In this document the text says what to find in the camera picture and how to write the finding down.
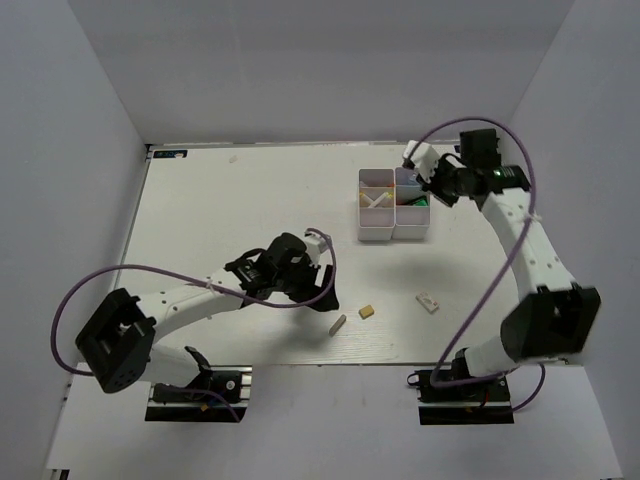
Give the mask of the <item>left blue table label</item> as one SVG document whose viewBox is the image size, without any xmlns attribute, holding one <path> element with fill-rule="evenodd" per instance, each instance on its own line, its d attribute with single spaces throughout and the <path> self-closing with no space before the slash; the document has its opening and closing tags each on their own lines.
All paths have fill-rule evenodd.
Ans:
<svg viewBox="0 0 640 480">
<path fill-rule="evenodd" d="M 155 150 L 152 157 L 154 159 L 175 159 L 185 158 L 188 155 L 187 150 Z"/>
</svg>

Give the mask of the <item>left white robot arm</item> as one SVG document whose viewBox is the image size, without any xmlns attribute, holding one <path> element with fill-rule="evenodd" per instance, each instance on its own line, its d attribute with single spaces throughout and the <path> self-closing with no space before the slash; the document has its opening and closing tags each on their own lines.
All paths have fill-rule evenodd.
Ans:
<svg viewBox="0 0 640 480">
<path fill-rule="evenodd" d="M 249 306 L 316 312 L 339 308 L 337 264 L 320 265 L 333 254 L 332 240 L 309 228 L 303 236 L 283 233 L 265 248 L 250 250 L 204 279 L 185 277 L 173 289 L 137 296 L 124 288 L 110 292 L 76 337 L 76 346 L 103 392 L 118 393 L 138 381 L 180 389 L 199 399 L 211 387 L 211 365 L 197 349 L 161 345 L 169 334 L 219 314 Z"/>
</svg>

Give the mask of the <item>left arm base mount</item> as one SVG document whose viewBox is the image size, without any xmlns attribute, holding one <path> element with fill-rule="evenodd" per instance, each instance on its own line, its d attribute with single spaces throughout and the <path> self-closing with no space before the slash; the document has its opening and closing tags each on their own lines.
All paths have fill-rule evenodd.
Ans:
<svg viewBox="0 0 640 480">
<path fill-rule="evenodd" d="M 184 387 L 154 384 L 145 420 L 177 423 L 239 423 L 245 416 L 252 384 L 251 367 L 215 367 L 194 347 L 183 349 L 197 367 Z"/>
</svg>

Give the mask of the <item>white compartment container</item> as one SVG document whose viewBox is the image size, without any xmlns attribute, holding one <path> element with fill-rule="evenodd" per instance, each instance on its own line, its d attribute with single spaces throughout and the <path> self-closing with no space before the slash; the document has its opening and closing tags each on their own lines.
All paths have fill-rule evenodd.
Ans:
<svg viewBox="0 0 640 480">
<path fill-rule="evenodd" d="M 364 168 L 358 174 L 358 240 L 387 242 L 395 227 L 392 169 Z"/>
<path fill-rule="evenodd" d="M 398 167 L 395 169 L 395 224 L 392 239 L 394 241 L 424 241 L 430 226 L 429 195 L 422 186 L 404 184 L 409 170 Z M 428 207 L 403 206 L 403 203 L 420 196 L 429 200 Z"/>
</svg>

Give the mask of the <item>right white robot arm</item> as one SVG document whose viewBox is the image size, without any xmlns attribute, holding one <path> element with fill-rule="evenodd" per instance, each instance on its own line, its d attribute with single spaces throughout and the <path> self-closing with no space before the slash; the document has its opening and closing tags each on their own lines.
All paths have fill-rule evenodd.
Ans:
<svg viewBox="0 0 640 480">
<path fill-rule="evenodd" d="M 536 215 L 532 169 L 503 164 L 498 143 L 495 130 L 473 130 L 461 133 L 455 163 L 425 141 L 408 144 L 403 155 L 404 168 L 444 205 L 462 197 L 476 203 L 507 256 L 499 272 L 516 281 L 519 302 L 498 334 L 431 374 L 432 387 L 466 399 L 522 364 L 581 352 L 601 306 L 598 291 L 580 286 L 564 266 Z"/>
</svg>

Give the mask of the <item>right white compartment container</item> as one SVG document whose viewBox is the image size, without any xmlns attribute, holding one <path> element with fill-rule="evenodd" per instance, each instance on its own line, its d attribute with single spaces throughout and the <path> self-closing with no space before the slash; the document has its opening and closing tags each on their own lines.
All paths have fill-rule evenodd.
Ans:
<svg viewBox="0 0 640 480">
<path fill-rule="evenodd" d="M 422 186 L 404 184 L 409 170 L 398 167 L 395 169 L 395 224 L 392 239 L 394 241 L 424 241 L 430 226 L 429 195 Z M 428 207 L 403 206 L 403 203 L 420 196 L 429 200 Z"/>
</svg>

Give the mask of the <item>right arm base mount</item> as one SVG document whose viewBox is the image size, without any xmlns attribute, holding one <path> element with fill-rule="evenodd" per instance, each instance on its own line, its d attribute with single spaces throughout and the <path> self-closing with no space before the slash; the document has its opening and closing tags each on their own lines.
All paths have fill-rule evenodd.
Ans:
<svg viewBox="0 0 640 480">
<path fill-rule="evenodd" d="M 474 426 L 513 424 L 511 394 L 502 375 L 470 385 L 436 388 L 433 369 L 416 370 L 407 385 L 417 391 L 421 426 Z"/>
</svg>

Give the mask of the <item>grey eraser stick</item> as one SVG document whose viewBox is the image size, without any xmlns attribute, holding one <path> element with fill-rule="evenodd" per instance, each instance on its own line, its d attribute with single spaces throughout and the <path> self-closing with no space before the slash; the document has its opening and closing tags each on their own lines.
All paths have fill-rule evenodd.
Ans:
<svg viewBox="0 0 640 480">
<path fill-rule="evenodd" d="M 347 316 L 342 314 L 335 322 L 334 324 L 330 327 L 329 329 L 329 336 L 330 337 L 334 337 L 336 335 L 336 333 L 344 326 L 344 324 L 347 321 Z"/>
</svg>

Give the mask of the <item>green black highlighter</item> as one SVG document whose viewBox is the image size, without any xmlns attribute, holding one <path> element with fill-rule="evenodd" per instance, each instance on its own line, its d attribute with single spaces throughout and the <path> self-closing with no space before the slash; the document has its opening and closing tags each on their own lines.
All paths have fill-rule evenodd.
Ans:
<svg viewBox="0 0 640 480">
<path fill-rule="evenodd" d="M 403 203 L 403 206 L 411 206 L 411 207 L 428 207 L 429 200 L 426 196 L 420 196 L 415 199 L 409 200 Z"/>
</svg>

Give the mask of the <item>tan eraser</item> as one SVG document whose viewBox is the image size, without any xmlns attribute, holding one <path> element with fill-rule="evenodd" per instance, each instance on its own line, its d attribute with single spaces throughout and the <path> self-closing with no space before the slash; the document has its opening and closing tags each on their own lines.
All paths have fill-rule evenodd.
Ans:
<svg viewBox="0 0 640 480">
<path fill-rule="evenodd" d="M 361 319 L 367 319 L 371 317 L 374 313 L 375 313 L 374 308 L 371 305 L 366 305 L 358 311 L 358 314 Z"/>
</svg>

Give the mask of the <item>pale yellow white marker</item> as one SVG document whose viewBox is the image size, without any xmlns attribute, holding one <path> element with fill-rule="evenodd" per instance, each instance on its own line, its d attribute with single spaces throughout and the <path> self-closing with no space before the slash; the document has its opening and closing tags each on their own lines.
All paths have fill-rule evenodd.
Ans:
<svg viewBox="0 0 640 480">
<path fill-rule="evenodd" d="M 391 192 L 385 192 L 381 194 L 378 198 L 373 200 L 369 204 L 369 208 L 385 207 L 392 200 L 393 200 L 393 194 Z"/>
</svg>

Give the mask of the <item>clear blue glue bottle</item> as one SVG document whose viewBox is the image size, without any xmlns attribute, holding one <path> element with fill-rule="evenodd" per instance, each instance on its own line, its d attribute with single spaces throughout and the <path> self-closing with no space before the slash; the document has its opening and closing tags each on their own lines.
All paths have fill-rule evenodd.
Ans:
<svg viewBox="0 0 640 480">
<path fill-rule="evenodd" d="M 405 185 L 409 185 L 409 186 L 419 186 L 420 183 L 417 180 L 417 173 L 416 172 L 409 172 L 407 174 L 406 179 L 404 180 L 404 184 Z"/>
</svg>

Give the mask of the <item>left white compartment container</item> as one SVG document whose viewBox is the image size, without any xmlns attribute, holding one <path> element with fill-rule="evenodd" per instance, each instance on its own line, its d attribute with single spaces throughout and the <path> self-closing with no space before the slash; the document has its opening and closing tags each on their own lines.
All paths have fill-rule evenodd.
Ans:
<svg viewBox="0 0 640 480">
<path fill-rule="evenodd" d="M 395 227 L 392 169 L 364 168 L 358 174 L 358 240 L 387 242 Z"/>
</svg>

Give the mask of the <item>white boxed eraser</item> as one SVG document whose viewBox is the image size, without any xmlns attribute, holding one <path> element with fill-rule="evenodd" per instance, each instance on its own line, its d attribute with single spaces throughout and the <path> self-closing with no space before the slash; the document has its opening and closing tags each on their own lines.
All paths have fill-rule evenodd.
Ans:
<svg viewBox="0 0 640 480">
<path fill-rule="evenodd" d="M 434 314 L 440 309 L 439 302 L 428 292 L 420 292 L 415 297 L 416 301 L 430 314 Z"/>
</svg>

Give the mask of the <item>yellow capped white marker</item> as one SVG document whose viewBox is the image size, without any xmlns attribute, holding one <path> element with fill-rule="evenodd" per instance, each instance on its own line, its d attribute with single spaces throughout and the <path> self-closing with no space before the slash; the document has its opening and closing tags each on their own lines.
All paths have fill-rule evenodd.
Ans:
<svg viewBox="0 0 640 480">
<path fill-rule="evenodd" d="M 370 194 L 370 193 L 367 193 L 367 192 L 365 192 L 365 191 L 361 190 L 361 191 L 359 192 L 359 201 L 360 201 L 360 206 L 361 206 L 362 208 L 369 208 L 369 204 L 370 204 L 373 200 L 375 200 L 376 198 L 378 198 L 381 194 L 376 194 L 376 193 Z"/>
</svg>

